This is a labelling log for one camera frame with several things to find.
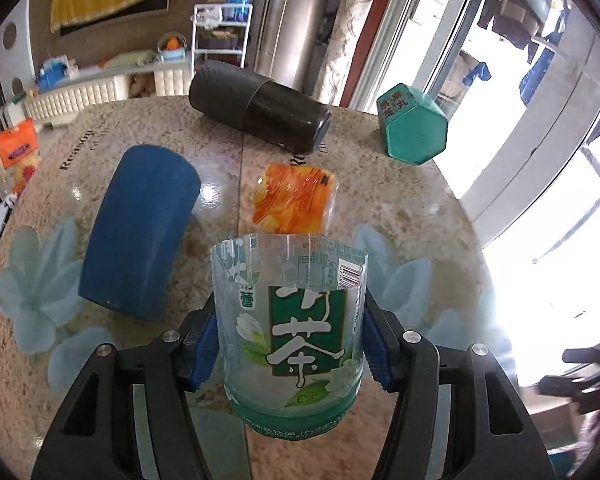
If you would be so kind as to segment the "dark blue plastic cup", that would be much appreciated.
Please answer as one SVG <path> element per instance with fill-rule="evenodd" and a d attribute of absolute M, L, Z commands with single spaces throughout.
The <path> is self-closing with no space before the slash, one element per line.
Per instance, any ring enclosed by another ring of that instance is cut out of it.
<path fill-rule="evenodd" d="M 79 295 L 114 312 L 158 320 L 200 188 L 183 156 L 157 145 L 129 148 L 100 204 Z"/>

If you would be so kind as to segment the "orange patterned plastic cup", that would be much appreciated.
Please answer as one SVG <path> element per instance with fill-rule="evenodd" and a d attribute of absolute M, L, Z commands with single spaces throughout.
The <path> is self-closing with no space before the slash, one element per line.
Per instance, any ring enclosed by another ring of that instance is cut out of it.
<path fill-rule="evenodd" d="M 253 192 L 252 223 L 275 234 L 326 234 L 338 181 L 314 166 L 269 164 Z"/>

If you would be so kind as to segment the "teal hexagonal tin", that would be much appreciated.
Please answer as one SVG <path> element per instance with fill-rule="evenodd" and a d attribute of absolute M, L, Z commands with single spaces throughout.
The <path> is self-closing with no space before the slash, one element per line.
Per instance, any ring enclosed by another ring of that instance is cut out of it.
<path fill-rule="evenodd" d="M 376 105 L 390 157 L 420 166 L 445 150 L 448 120 L 428 94 L 396 84 Z"/>

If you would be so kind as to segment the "orange snack bag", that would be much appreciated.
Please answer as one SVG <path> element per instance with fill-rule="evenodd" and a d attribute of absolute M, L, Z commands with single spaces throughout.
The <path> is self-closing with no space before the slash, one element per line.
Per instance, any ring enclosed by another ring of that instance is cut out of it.
<path fill-rule="evenodd" d="M 12 192 L 20 194 L 42 162 L 31 118 L 0 132 L 0 157 L 5 169 L 14 170 Z"/>

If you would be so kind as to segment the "black cylindrical tumbler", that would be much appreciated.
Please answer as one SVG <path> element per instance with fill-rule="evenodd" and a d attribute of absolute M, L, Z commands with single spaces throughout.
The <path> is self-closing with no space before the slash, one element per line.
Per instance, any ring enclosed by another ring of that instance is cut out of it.
<path fill-rule="evenodd" d="M 310 96 L 215 60 L 196 71 L 188 98 L 211 119 L 300 155 L 318 148 L 332 120 L 329 107 Z"/>

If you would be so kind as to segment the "white tufted tv cabinet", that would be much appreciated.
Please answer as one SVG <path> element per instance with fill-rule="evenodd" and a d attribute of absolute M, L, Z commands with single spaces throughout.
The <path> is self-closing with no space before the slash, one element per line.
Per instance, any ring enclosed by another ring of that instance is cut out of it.
<path fill-rule="evenodd" d="M 186 55 L 179 61 L 118 67 L 69 79 L 52 90 L 28 96 L 22 107 L 27 118 L 38 124 L 65 125 L 93 105 L 138 96 L 186 96 L 191 80 L 190 56 Z"/>

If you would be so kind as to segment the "blue box on cabinet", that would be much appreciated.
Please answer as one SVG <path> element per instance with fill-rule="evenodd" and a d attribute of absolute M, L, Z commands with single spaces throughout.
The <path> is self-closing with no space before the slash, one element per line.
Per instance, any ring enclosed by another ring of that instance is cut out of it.
<path fill-rule="evenodd" d="M 35 78 L 38 91 L 53 89 L 59 81 L 65 79 L 69 65 L 69 59 L 65 55 L 45 60 Z"/>

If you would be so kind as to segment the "bowl with oranges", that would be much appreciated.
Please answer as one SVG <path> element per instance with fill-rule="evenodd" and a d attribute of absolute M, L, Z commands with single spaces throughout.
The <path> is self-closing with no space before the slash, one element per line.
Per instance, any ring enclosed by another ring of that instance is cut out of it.
<path fill-rule="evenodd" d="M 179 61 L 186 57 L 186 38 L 179 32 L 167 32 L 157 42 L 158 55 L 163 61 Z"/>

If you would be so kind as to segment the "beige patterned curtain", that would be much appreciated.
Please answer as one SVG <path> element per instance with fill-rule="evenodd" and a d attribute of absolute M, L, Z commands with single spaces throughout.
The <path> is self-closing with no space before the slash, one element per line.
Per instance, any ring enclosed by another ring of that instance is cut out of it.
<path fill-rule="evenodd" d="M 340 0 L 332 36 L 312 96 L 318 102 L 340 104 L 373 0 Z"/>

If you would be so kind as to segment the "silver standing air conditioner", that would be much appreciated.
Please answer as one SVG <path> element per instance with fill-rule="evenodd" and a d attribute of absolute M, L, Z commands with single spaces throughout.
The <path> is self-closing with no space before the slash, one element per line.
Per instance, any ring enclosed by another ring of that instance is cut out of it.
<path fill-rule="evenodd" d="M 300 90 L 328 0 L 254 0 L 257 38 L 253 70 Z"/>

